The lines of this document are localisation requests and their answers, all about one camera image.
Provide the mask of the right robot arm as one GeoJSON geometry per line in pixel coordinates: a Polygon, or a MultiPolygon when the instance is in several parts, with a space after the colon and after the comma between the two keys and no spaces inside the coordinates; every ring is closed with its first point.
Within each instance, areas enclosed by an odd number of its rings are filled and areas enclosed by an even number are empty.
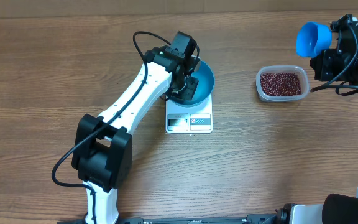
{"type": "MultiPolygon", "coordinates": [[[[296,52],[310,58],[310,67],[319,86],[305,88],[305,93],[331,91],[341,97],[358,94],[358,20],[346,14],[328,26],[315,22],[306,23],[296,39],[296,52]]],[[[316,147],[313,154],[331,162],[340,159],[345,149],[358,154],[358,129],[346,120],[336,124],[324,120],[306,131],[294,121],[293,136],[289,143],[299,141],[307,149],[316,147]]],[[[358,187],[353,197],[329,194],[324,203],[300,205],[288,203],[277,210],[271,223],[358,223],[358,187]]]]}

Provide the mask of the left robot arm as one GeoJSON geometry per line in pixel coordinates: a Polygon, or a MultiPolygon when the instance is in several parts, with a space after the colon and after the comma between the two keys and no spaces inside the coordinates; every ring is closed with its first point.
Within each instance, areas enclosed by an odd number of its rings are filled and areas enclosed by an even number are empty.
{"type": "Polygon", "coordinates": [[[72,167],[86,189],[88,212],[82,223],[116,223],[117,190],[132,165],[132,135],[161,96],[190,102],[198,87],[192,76],[200,62],[192,36],[177,32],[173,41],[141,53],[141,69],[119,99],[99,116],[78,123],[72,167]]]}

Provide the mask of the blue plastic measuring scoop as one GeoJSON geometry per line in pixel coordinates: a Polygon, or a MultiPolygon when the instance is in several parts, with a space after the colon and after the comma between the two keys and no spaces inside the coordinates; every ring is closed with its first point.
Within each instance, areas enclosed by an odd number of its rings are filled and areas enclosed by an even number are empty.
{"type": "Polygon", "coordinates": [[[330,48],[331,29],[317,22],[307,22],[296,38],[296,53],[301,57],[315,58],[323,50],[330,48]]]}

